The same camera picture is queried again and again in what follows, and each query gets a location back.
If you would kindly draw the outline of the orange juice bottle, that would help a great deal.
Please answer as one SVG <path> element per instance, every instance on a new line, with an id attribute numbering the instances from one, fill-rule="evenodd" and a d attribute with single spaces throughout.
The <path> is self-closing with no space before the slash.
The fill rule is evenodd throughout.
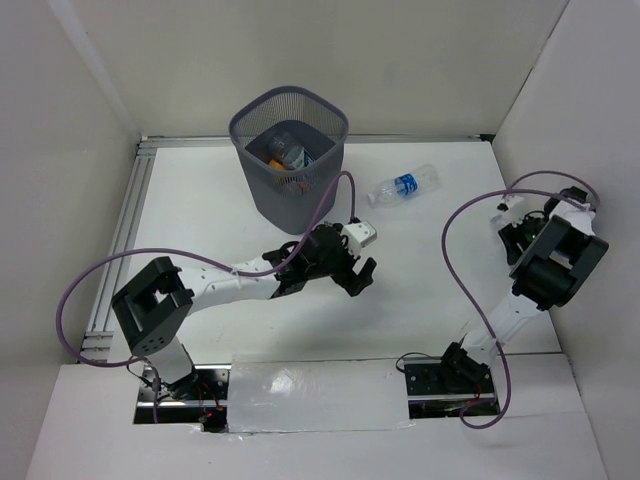
<path id="1" fill-rule="evenodd" d="M 275 159 L 270 160 L 268 165 L 275 170 L 287 171 L 287 168 Z"/>

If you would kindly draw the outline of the crushed bottle green label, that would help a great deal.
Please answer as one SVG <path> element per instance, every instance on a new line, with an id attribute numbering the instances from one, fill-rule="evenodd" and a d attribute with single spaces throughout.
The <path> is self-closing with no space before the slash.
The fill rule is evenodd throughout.
<path id="1" fill-rule="evenodd" d="M 269 140 L 268 150 L 273 159 L 281 163 L 287 170 L 301 170 L 315 161 L 300 141 L 287 131 L 276 133 Z"/>

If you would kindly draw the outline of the clear bottle blue label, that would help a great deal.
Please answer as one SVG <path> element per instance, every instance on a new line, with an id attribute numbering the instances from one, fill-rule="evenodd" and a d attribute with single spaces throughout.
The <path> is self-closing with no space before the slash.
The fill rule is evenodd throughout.
<path id="1" fill-rule="evenodd" d="M 372 207 L 390 207 L 413 199 L 421 194 L 437 190 L 440 175 L 431 164 L 425 164 L 409 173 L 382 181 L 366 194 Z"/>

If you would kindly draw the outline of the clear bottle white cap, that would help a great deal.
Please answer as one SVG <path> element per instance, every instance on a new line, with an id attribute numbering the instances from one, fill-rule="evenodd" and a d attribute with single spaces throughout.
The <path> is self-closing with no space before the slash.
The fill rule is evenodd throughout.
<path id="1" fill-rule="evenodd" d="M 489 224 L 493 231 L 499 231 L 508 224 L 508 221 L 501 212 L 498 212 L 490 218 Z"/>

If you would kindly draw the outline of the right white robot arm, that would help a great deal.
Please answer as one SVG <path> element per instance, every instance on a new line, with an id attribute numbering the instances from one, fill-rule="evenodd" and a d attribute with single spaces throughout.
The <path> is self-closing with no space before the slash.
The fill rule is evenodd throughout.
<path id="1" fill-rule="evenodd" d="M 593 231 L 594 217 L 587 192 L 576 186 L 548 199 L 539 215 L 526 211 L 523 197 L 503 197 L 490 225 L 504 245 L 513 283 L 487 325 L 447 348 L 436 369 L 441 388 L 476 392 L 501 347 L 528 321 L 574 297 L 609 248 Z"/>

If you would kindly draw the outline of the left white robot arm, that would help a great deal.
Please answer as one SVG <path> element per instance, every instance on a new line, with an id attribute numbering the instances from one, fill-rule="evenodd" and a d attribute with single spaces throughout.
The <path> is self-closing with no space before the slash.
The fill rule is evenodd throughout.
<path id="1" fill-rule="evenodd" d="M 229 270 L 182 270 L 169 257 L 157 257 L 114 295 L 112 310 L 132 356 L 147 359 L 171 398 L 188 399 L 199 377 L 177 332 L 189 315 L 292 295 L 321 278 L 332 279 L 355 297 L 373 282 L 374 259 L 367 259 L 360 271 L 354 267 L 376 238 L 370 223 L 354 219 L 346 225 L 318 225 L 304 243 L 288 242 Z"/>

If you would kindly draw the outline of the grey mesh waste bin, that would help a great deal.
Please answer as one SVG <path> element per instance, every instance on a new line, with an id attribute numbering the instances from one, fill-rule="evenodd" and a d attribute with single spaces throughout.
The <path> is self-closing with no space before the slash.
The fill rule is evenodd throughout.
<path id="1" fill-rule="evenodd" d="M 271 168 L 268 143 L 280 131 L 294 135 L 315 161 L 297 171 Z M 236 113 L 229 134 L 259 213 L 280 230 L 300 234 L 328 194 L 321 207 L 326 215 L 336 192 L 329 184 L 342 170 L 348 133 L 341 110 L 297 86 L 274 88 Z"/>

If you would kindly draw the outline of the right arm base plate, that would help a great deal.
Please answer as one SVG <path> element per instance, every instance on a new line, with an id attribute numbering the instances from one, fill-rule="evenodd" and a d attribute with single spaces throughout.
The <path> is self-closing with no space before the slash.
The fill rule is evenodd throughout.
<path id="1" fill-rule="evenodd" d="M 412 420 L 458 417 L 464 407 L 469 417 L 493 416 L 501 411 L 489 373 L 476 384 L 464 378 L 447 378 L 440 372 L 438 358 L 416 352 L 398 359 L 396 369 L 405 378 Z"/>

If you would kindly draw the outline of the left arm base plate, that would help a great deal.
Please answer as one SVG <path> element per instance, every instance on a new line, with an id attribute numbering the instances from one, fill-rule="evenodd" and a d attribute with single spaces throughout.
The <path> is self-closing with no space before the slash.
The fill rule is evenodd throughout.
<path id="1" fill-rule="evenodd" d="M 193 424 L 207 433 L 228 431 L 227 410 L 231 364 L 200 364 L 195 377 L 172 391 L 161 381 L 155 386 L 155 376 L 149 366 L 127 372 L 138 381 L 133 423 Z"/>

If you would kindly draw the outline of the aluminium frame rail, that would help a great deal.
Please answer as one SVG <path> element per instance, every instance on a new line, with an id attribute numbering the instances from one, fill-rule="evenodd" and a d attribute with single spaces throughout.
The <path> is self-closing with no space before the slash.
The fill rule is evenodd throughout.
<path id="1" fill-rule="evenodd" d="M 437 190 L 390 207 L 366 194 L 382 181 L 425 164 L 440 175 Z M 475 304 L 491 309 L 507 277 L 488 224 L 491 204 L 468 201 L 501 188 L 503 179 L 484 142 L 350 143 L 331 222 L 350 214 L 370 222 L 377 240 L 373 284 L 348 296 L 328 279 L 271 301 L 244 301 L 190 316 L 179 340 L 197 363 L 346 360 L 440 354 L 480 322 Z M 275 249 L 288 235 L 256 209 L 233 146 L 160 147 L 134 169 L 118 250 L 133 256 L 118 266 L 121 280 L 137 273 L 153 247 L 176 248 L 183 268 L 197 253 L 231 265 Z"/>

